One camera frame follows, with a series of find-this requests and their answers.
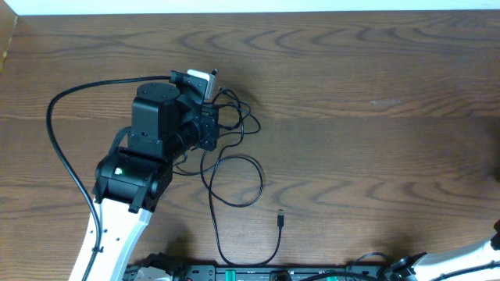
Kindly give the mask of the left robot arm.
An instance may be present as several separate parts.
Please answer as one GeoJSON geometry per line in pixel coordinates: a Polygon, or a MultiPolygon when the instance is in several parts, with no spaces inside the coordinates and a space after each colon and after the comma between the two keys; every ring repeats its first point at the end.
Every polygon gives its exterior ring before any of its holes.
{"type": "Polygon", "coordinates": [[[205,100],[213,84],[198,78],[142,84],[129,128],[116,135],[95,170],[95,196],[72,280],[120,280],[173,178],[173,162],[193,147],[213,150],[218,112],[205,100]]]}

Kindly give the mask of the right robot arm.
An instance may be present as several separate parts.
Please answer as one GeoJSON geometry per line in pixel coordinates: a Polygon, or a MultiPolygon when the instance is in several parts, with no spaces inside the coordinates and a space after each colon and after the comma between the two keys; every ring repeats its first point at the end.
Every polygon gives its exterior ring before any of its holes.
{"type": "Polygon", "coordinates": [[[499,279],[499,223],[495,235],[454,251],[423,252],[402,258],[384,270],[390,281],[477,281],[499,279]]]}

